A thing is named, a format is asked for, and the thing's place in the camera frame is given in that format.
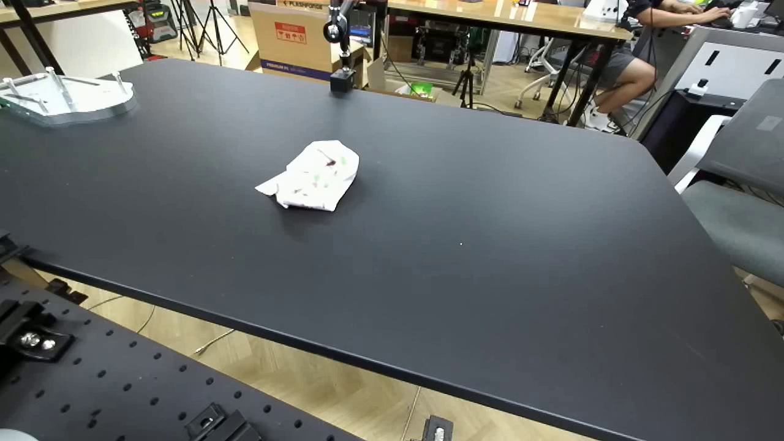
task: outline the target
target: person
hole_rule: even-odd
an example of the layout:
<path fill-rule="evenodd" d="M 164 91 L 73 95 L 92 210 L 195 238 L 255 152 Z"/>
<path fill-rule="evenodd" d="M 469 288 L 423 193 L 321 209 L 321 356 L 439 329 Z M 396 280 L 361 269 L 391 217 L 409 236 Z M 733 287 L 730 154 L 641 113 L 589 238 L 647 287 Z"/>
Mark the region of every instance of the person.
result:
<path fill-rule="evenodd" d="M 693 4 L 684 4 L 680 0 L 630 0 L 625 19 L 636 18 L 642 26 L 688 26 L 688 25 L 708 25 L 720 18 L 729 18 L 733 9 L 712 7 L 701 9 Z M 610 116 L 616 116 L 624 106 L 647 94 L 658 81 L 658 70 L 652 64 L 633 57 L 628 47 L 612 51 L 600 85 L 606 88 L 597 101 L 587 106 L 584 126 L 600 132 L 621 132 Z"/>

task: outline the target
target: metal bracket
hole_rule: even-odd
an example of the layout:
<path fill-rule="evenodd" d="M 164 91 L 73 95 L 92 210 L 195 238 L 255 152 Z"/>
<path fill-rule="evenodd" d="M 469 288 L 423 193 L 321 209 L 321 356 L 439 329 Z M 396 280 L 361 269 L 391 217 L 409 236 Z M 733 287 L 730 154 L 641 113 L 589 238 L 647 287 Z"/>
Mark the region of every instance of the metal bracket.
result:
<path fill-rule="evenodd" d="M 0 351 L 17 353 L 29 361 L 58 361 L 73 335 L 47 329 L 55 315 L 44 313 L 37 301 L 2 301 L 0 303 Z"/>
<path fill-rule="evenodd" d="M 424 441 L 451 441 L 451 434 L 454 434 L 454 424 L 448 418 L 441 418 L 441 416 L 430 416 L 424 421 L 424 434 L 423 438 Z"/>
<path fill-rule="evenodd" d="M 228 415 L 220 405 L 208 405 L 189 427 L 192 441 L 271 441 L 240 411 Z"/>

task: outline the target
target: table leg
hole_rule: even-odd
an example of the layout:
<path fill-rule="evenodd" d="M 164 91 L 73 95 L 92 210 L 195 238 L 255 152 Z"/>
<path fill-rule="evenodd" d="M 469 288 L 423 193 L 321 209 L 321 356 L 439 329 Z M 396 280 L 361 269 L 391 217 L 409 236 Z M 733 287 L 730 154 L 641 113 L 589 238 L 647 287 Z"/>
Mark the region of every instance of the table leg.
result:
<path fill-rule="evenodd" d="M 484 74 L 481 74 L 481 95 L 486 95 L 486 83 L 490 78 L 496 47 L 499 47 L 499 29 L 490 29 L 486 58 L 484 58 Z"/>
<path fill-rule="evenodd" d="M 6 35 L 6 29 L 0 29 L 0 47 L 7 51 L 10 61 L 16 61 L 16 65 L 20 68 L 22 77 L 32 74 L 27 61 L 17 51 L 16 42 L 10 42 L 10 37 Z"/>
<path fill-rule="evenodd" d="M 590 77 L 589 77 L 589 83 L 587 83 L 587 88 L 584 88 L 584 94 L 582 94 L 582 99 L 578 99 L 578 106 L 573 108 L 573 113 L 572 113 L 572 118 L 570 118 L 566 126 L 577 126 L 577 122 L 582 119 L 582 116 L 584 116 L 584 111 L 587 111 L 587 103 L 589 103 L 589 99 L 590 99 L 590 94 L 594 94 L 594 88 L 597 88 L 597 83 L 598 83 L 598 77 L 606 70 L 606 65 L 608 65 L 608 61 L 610 61 L 612 50 L 616 50 L 616 42 L 606 42 L 606 45 L 603 45 L 603 50 L 600 50 L 600 54 L 598 54 L 598 61 L 597 61 L 597 65 L 594 65 L 594 70 L 590 70 Z"/>
<path fill-rule="evenodd" d="M 376 4 L 372 61 L 379 61 L 382 57 L 382 29 L 388 29 L 388 2 Z"/>
<path fill-rule="evenodd" d="M 563 65 L 562 65 L 562 70 L 560 70 L 556 85 L 554 85 L 554 91 L 550 94 L 548 106 L 544 106 L 539 119 L 554 119 L 554 116 L 552 116 L 552 113 L 554 113 L 554 103 L 556 103 L 556 95 L 560 95 L 562 83 L 563 83 L 563 78 L 566 78 L 570 64 L 572 64 L 573 57 L 578 54 L 578 47 L 582 47 L 582 42 L 577 42 L 577 40 L 570 45 L 570 51 L 566 51 Z"/>

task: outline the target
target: chair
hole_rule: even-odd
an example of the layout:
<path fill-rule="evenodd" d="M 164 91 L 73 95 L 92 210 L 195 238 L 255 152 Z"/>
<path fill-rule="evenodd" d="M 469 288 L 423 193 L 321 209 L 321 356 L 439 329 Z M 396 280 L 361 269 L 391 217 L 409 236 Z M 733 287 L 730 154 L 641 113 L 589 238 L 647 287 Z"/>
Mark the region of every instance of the chair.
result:
<path fill-rule="evenodd" d="M 784 78 L 714 116 L 670 182 L 730 261 L 784 287 Z M 699 172 L 712 178 L 692 183 Z"/>

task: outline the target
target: floor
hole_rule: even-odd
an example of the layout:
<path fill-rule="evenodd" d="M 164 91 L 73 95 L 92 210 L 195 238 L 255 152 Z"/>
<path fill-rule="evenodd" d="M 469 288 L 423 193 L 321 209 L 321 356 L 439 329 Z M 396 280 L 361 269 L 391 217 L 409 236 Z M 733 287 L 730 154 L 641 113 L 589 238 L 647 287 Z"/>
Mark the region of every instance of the floor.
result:
<path fill-rule="evenodd" d="M 232 21 L 235 21 L 247 50 L 255 51 L 251 19 L 232 18 Z M 187 51 L 180 50 L 176 40 L 157 45 L 154 51 L 170 58 L 189 58 Z M 251 54 L 235 45 L 223 57 L 223 65 L 245 68 L 247 58 Z M 219 64 L 219 54 L 207 50 L 200 61 Z M 403 77 L 413 78 L 441 78 L 447 88 L 457 78 L 457 74 L 447 70 L 443 65 L 420 68 L 414 64 L 399 64 L 398 68 Z M 484 103 L 490 103 L 506 113 L 517 113 L 516 101 L 527 81 L 530 77 L 523 65 L 499 65 L 494 68 Z M 537 116 L 539 108 L 539 101 L 530 101 L 524 113 Z M 81 284 L 73 287 L 89 295 L 89 301 L 85 303 L 87 309 L 134 329 L 140 335 L 159 340 L 173 351 L 192 356 L 214 371 L 303 406 L 361 438 L 416 441 L 423 438 L 424 418 L 431 415 L 451 418 L 457 424 L 457 438 L 461 441 L 584 438 L 530 418 L 447 397 L 435 390 L 414 388 L 385 374 L 278 346 L 273 340 L 235 333 L 127 296 Z M 774 296 L 755 292 L 755 298 L 769 315 L 784 315 L 782 301 Z"/>

